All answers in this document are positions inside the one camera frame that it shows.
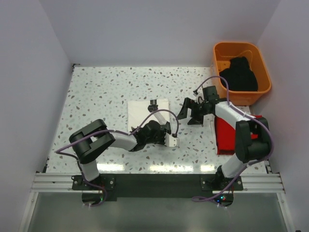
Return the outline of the white t shirt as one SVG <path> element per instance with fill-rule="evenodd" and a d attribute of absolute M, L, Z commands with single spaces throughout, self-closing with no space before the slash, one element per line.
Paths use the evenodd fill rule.
<path fill-rule="evenodd" d="M 145 118 L 151 113 L 148 110 L 148 107 L 151 105 L 151 101 L 129 101 L 128 102 L 128 134 L 131 134 L 141 123 L 145 120 Z M 167 122 L 170 122 L 170 114 L 169 112 L 163 111 L 157 114 L 150 116 L 145 123 L 154 120 L 161 125 L 165 125 Z"/>

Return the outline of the black garment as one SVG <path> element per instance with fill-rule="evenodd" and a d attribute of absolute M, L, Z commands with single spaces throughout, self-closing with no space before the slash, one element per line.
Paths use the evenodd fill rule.
<path fill-rule="evenodd" d="M 258 83 L 246 57 L 236 57 L 230 60 L 229 68 L 219 72 L 231 91 L 257 91 Z"/>

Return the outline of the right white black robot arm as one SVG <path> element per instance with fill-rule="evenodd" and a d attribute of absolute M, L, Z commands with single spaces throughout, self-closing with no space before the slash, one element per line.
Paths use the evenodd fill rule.
<path fill-rule="evenodd" d="M 218 167 L 213 178 L 203 182 L 203 186 L 208 189 L 225 190 L 247 165 L 263 160 L 271 152 L 268 121 L 264 117 L 256 118 L 238 109 L 228 98 L 220 98 L 215 86 L 206 87 L 202 91 L 203 97 L 200 100 L 184 99 L 177 118 L 185 119 L 190 113 L 188 125 L 202 125 L 204 116 L 212 114 L 235 130 L 234 155 Z"/>

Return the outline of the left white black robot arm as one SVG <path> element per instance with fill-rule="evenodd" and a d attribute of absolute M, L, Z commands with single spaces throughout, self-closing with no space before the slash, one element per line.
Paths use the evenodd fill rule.
<path fill-rule="evenodd" d="M 168 121 L 151 120 L 132 134 L 108 130 L 103 120 L 98 119 L 69 137 L 72 148 L 77 155 L 81 171 L 84 174 L 83 184 L 88 189 L 96 189 L 106 184 L 100 177 L 97 167 L 99 157 L 109 147 L 137 152 L 148 144 L 159 144 L 168 147 L 178 146 L 178 138 L 171 132 Z"/>

